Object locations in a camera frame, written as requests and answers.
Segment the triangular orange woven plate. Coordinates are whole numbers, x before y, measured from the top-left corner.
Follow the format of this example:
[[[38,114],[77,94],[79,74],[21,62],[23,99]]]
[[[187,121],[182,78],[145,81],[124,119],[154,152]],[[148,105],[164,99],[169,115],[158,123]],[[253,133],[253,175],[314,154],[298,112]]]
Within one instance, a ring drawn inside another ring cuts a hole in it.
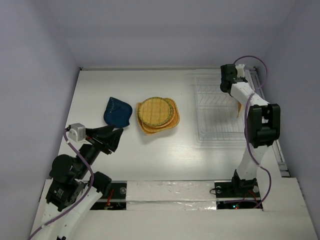
[[[152,127],[145,127],[144,124],[142,123],[140,117],[139,117],[139,107],[140,107],[141,103],[138,102],[136,104],[136,117],[137,117],[137,121],[138,121],[138,124],[141,128],[141,130],[146,134],[146,135],[153,135],[153,134],[156,134],[156,133],[159,133],[161,130],[155,128],[153,129]]]

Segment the small orange woven plate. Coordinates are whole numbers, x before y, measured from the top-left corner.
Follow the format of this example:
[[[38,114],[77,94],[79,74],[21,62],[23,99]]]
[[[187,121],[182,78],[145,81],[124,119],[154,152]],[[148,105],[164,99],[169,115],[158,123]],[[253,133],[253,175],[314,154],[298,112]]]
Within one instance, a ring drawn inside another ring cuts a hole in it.
[[[237,117],[238,118],[240,117],[242,111],[243,111],[243,105],[239,101],[237,101]]]

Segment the square orange woven plate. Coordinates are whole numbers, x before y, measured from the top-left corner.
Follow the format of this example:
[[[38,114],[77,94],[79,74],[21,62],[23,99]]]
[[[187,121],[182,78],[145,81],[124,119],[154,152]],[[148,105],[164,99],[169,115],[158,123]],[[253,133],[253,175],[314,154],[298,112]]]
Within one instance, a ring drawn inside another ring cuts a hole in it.
[[[171,98],[150,97],[144,100],[138,116],[145,127],[159,129],[160,132],[175,128],[180,122],[178,107]]]

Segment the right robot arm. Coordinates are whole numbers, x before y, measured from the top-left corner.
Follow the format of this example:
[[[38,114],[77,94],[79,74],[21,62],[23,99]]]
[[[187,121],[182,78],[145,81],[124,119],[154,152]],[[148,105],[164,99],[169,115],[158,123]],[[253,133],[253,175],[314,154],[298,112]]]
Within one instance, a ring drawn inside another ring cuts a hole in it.
[[[281,108],[260,97],[245,78],[245,66],[225,64],[220,67],[220,89],[244,108],[246,149],[231,181],[214,186],[218,198],[242,198],[257,185],[257,170],[266,151],[280,137]]]

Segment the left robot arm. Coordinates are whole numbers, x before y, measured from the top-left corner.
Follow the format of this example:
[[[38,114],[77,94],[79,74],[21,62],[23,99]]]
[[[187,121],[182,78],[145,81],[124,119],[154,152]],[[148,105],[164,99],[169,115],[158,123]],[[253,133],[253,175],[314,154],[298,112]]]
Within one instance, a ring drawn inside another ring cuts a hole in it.
[[[61,154],[52,162],[52,182],[41,225],[34,233],[36,240],[71,240],[99,199],[106,200],[105,210],[125,208],[127,184],[113,182],[104,173],[92,170],[100,153],[110,155],[116,151],[123,131],[114,125],[86,128],[80,123],[64,129],[63,138],[75,156]]]

